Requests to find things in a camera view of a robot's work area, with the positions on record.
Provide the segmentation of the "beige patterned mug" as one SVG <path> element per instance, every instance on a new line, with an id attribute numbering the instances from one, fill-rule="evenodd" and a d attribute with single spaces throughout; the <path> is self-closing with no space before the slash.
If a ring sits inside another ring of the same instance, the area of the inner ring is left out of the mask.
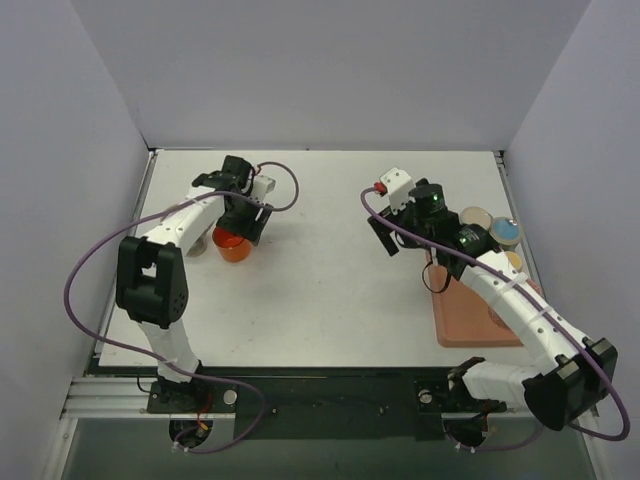
<path id="1" fill-rule="evenodd" d="M 493 216 L 487 210 L 478 206 L 466 207 L 459 213 L 459 219 L 463 225 L 476 224 L 485 230 L 489 230 L 493 222 Z"/>

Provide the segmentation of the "orange mug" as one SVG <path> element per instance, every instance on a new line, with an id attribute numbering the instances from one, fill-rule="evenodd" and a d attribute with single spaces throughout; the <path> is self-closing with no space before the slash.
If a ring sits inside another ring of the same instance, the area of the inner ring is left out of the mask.
<path id="1" fill-rule="evenodd" d="M 227 230 L 216 227 L 212 232 L 212 241 L 221 257 L 229 263 L 239 263 L 247 259 L 251 253 L 251 243 Z"/>

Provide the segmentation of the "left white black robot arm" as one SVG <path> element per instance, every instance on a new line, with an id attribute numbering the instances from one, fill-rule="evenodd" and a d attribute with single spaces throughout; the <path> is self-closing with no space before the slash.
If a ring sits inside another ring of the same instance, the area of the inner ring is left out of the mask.
<path id="1" fill-rule="evenodd" d="M 193 352 L 183 322 L 189 300 L 185 253 L 216 226 L 257 244 L 271 215 L 259 207 L 276 181 L 237 156 L 226 156 L 222 167 L 197 176 L 187 190 L 185 205 L 166 215 L 140 237 L 127 236 L 118 249 L 116 305 L 136 322 L 151 351 L 159 355 L 160 393 L 181 410 L 200 408 L 204 382 L 191 375 L 201 362 Z"/>

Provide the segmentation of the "white patterned mug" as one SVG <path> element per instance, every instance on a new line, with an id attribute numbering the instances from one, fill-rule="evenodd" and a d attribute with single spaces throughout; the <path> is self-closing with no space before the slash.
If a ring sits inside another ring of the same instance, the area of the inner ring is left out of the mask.
<path id="1" fill-rule="evenodd" d="M 186 256 L 189 258 L 196 258 L 201 256 L 206 250 L 207 250 L 206 240 L 200 237 L 189 248 L 189 250 L 186 253 Z"/>

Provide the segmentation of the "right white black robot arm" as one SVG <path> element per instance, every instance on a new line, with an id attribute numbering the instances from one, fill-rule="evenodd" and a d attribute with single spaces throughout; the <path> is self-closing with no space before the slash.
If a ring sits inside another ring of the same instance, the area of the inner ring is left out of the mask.
<path id="1" fill-rule="evenodd" d="M 368 223 L 389 255 L 424 249 L 449 278 L 486 302 L 528 352 L 531 366 L 474 357 L 448 374 L 449 402 L 468 409 L 481 401 L 527 408 L 545 427 L 561 430 L 599 401 L 623 404 L 613 385 L 618 359 L 605 338 L 591 339 L 560 315 L 477 224 L 464 224 L 443 188 L 400 171 L 363 190 Z"/>

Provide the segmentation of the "yellow mug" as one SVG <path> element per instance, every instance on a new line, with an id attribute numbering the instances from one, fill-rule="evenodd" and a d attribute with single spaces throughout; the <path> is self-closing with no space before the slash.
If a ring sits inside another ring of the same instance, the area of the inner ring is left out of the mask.
<path id="1" fill-rule="evenodd" d="M 523 262 L 521 257 L 515 251 L 505 251 L 509 262 L 517 272 L 523 271 Z"/>

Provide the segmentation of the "blue mug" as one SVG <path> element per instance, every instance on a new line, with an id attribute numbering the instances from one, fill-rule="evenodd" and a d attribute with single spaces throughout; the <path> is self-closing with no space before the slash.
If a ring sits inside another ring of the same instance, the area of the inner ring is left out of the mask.
<path id="1" fill-rule="evenodd" d="M 500 247 L 506 251 L 514 251 L 522 240 L 520 225 L 510 217 L 495 217 L 489 233 Z"/>

